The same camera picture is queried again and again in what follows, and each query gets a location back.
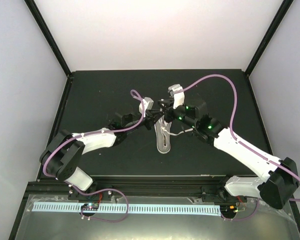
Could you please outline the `grey canvas sneaker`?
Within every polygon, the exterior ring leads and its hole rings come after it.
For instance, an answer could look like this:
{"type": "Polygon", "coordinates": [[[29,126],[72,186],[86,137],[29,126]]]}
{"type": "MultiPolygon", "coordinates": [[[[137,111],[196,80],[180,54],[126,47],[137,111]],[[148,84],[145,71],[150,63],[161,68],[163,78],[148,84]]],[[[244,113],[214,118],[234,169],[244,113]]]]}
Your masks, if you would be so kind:
{"type": "Polygon", "coordinates": [[[170,130],[171,122],[167,123],[164,117],[161,117],[154,125],[154,130],[156,134],[156,146],[157,150],[161,154],[167,154],[171,149],[170,143],[170,130]]]}

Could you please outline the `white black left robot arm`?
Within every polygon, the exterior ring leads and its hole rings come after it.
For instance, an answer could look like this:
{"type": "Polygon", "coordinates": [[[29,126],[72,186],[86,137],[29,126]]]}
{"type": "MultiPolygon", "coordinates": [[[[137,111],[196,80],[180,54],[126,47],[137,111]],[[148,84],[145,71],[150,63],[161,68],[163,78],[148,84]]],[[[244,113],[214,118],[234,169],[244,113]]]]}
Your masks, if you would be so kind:
{"type": "Polygon", "coordinates": [[[145,114],[117,114],[116,118],[102,129],[86,133],[60,131],[40,156],[42,171],[45,176],[56,178],[79,189],[87,200],[93,199],[98,188],[90,175],[79,168],[82,155],[103,148],[121,144],[139,127],[151,130],[164,116],[158,109],[146,110],[145,114]]]}

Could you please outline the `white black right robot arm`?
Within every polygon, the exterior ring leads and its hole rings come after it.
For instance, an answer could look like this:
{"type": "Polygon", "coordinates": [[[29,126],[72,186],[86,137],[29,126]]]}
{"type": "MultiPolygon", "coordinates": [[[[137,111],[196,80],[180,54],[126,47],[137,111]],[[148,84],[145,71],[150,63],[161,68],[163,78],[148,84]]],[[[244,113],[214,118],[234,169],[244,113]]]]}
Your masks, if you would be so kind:
{"type": "Polygon", "coordinates": [[[162,99],[158,105],[166,122],[178,120],[190,127],[201,142],[225,152],[255,173],[254,177],[228,177],[217,189],[220,200],[228,202],[236,196],[260,198],[280,210],[300,186],[297,165],[291,158],[280,159],[244,140],[210,117],[205,104],[194,106],[162,99]]]}

